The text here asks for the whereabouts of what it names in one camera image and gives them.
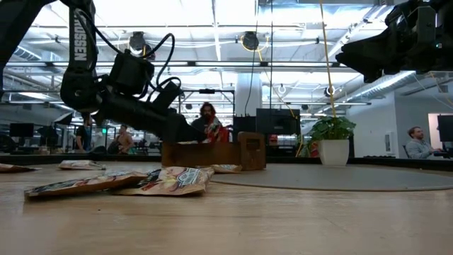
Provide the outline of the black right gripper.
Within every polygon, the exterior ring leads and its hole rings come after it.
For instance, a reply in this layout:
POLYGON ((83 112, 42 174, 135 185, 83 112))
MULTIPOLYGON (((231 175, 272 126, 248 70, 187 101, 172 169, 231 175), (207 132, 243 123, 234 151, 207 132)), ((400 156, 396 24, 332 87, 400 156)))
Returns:
POLYGON ((378 35, 349 42, 336 55, 337 62, 361 73, 364 82, 374 82, 386 74, 389 63, 394 69, 425 71, 422 58, 435 51, 438 1, 407 1, 396 5, 385 18, 387 28, 378 35), (372 56, 365 51, 383 50, 372 56))

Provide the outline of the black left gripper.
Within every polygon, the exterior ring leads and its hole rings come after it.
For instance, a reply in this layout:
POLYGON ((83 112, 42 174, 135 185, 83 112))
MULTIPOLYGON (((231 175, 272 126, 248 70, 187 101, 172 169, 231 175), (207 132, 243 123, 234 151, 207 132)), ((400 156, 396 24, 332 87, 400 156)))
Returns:
POLYGON ((203 141, 207 137, 203 131, 188 124, 183 115, 169 109, 180 94, 180 88, 172 81, 152 102, 122 95, 106 85, 96 86, 93 93, 98 108, 93 118, 99 125, 111 120, 150 132, 170 143, 203 141))

